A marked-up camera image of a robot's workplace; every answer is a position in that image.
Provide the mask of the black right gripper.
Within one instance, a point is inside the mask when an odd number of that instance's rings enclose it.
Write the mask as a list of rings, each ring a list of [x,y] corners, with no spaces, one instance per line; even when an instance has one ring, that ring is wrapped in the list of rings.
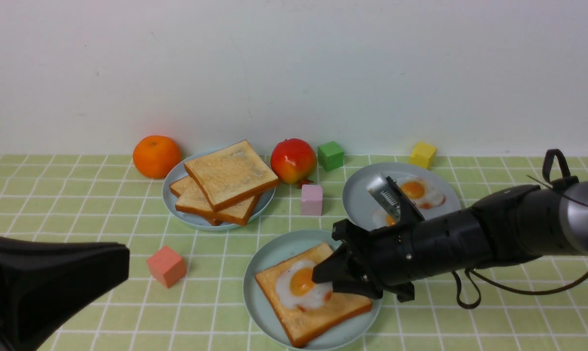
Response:
[[[312,270],[315,284],[332,283],[334,293],[373,300],[389,292],[398,302],[414,300],[414,227],[395,224],[367,231],[347,218],[332,225],[332,239],[341,245]]]

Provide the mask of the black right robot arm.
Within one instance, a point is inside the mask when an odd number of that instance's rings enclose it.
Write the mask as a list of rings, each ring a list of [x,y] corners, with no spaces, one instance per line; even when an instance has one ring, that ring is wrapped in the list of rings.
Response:
[[[389,178],[372,193],[396,224],[367,231],[345,219],[334,223],[341,246],[312,271],[315,284],[334,293],[379,299],[393,293],[414,300],[413,282],[444,273],[525,264],[553,255],[588,255],[588,181],[561,178],[550,188],[516,186],[471,207],[425,220]]]

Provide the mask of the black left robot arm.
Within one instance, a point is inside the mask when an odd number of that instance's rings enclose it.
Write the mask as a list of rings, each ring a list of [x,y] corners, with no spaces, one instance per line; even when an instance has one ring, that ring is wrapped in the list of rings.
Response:
[[[35,351],[74,315],[129,277],[115,242],[0,237],[0,351]]]

